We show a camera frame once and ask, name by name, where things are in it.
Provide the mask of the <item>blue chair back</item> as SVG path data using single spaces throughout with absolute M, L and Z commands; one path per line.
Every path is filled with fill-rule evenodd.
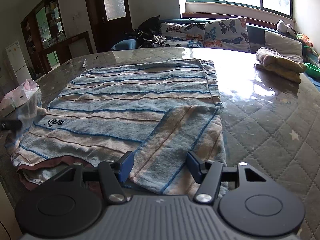
M 137 48 L 137 42 L 135 39 L 122 40 L 116 43 L 111 50 L 119 51 L 119 50 L 133 50 Z

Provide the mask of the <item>right butterfly pattern cushion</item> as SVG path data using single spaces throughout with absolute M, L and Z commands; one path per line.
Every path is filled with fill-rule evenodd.
M 206 22 L 204 30 L 204 48 L 251 52 L 247 24 L 244 17 Z

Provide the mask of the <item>colourful plush toys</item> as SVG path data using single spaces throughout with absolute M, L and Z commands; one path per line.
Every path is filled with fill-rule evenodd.
M 303 41 L 308 47 L 310 47 L 310 48 L 313 47 L 313 43 L 306 35 L 301 34 L 301 33 L 297 33 L 296 38 Z

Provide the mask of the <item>left butterfly pattern cushion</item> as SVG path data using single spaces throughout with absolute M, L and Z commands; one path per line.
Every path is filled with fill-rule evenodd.
M 205 29 L 202 23 L 161 23 L 159 34 L 165 47 L 203 48 Z

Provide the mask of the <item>dark wooden door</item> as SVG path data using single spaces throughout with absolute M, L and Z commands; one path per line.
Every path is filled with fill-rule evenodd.
M 86 0 L 97 52 L 105 52 L 132 30 L 128 0 Z

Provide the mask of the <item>black marker pen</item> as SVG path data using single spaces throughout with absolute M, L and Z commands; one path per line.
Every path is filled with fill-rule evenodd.
M 84 69 L 86 66 L 87 66 L 87 59 L 84 59 L 81 64 L 81 68 Z

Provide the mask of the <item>white refrigerator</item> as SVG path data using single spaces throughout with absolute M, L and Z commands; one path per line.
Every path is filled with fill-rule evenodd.
M 31 79 L 19 42 L 16 41 L 7 46 L 5 51 L 18 84 L 24 83 L 26 79 Z

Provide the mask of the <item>folded yellow beige cloth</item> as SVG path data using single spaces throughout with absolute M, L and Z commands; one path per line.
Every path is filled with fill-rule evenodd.
M 291 82 L 300 84 L 300 73 L 306 71 L 303 59 L 295 54 L 282 55 L 275 49 L 259 48 L 256 53 L 255 66 L 259 69 L 272 72 Z

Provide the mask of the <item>pink white plastic bag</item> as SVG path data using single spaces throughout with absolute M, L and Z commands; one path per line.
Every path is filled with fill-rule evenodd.
M 26 79 L 24 83 L 5 94 L 1 100 L 1 118 L 11 114 L 20 121 L 48 114 L 42 107 L 42 92 L 36 81 Z

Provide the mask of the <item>striped blue beige towel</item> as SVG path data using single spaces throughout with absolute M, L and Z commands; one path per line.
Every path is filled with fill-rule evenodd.
M 44 183 L 65 163 L 97 166 L 130 151 L 133 186 L 192 195 L 197 185 L 187 153 L 226 161 L 222 110 L 212 61 L 98 67 L 74 78 L 47 109 L 37 92 L 18 113 L 22 129 L 4 146 L 26 187 Z

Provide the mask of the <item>white plush toy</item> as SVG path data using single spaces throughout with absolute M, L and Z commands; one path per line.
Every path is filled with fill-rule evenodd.
M 297 32 L 293 29 L 292 25 L 286 24 L 283 20 L 279 20 L 276 24 L 277 31 L 280 33 L 296 36 Z

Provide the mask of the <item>green plastic basin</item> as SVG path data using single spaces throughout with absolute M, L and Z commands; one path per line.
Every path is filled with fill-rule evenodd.
M 305 73 L 308 74 L 308 76 L 319 79 L 320 78 L 320 69 L 311 63 L 305 63 L 306 65 L 306 71 Z

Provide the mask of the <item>butterfly pattern cushion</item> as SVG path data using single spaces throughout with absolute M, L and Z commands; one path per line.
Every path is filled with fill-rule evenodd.
M 202 23 L 161 23 L 159 34 L 165 47 L 203 48 L 205 29 Z
M 204 30 L 204 48 L 251 52 L 247 24 L 244 17 L 206 22 Z

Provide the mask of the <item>black bag on sofa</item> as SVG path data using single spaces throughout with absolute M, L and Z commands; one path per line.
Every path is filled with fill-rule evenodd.
M 138 46 L 147 48 L 151 45 L 151 41 L 153 41 L 154 36 L 159 35 L 160 26 L 160 16 L 153 16 L 145 20 L 137 29 L 134 29 L 129 33 L 129 37 L 135 39 Z

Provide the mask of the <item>grey white cushion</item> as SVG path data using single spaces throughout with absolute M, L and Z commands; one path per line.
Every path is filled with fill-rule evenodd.
M 280 55 L 288 57 L 292 61 L 303 63 L 302 43 L 292 38 L 283 36 L 273 31 L 265 31 L 265 46 L 275 49 Z

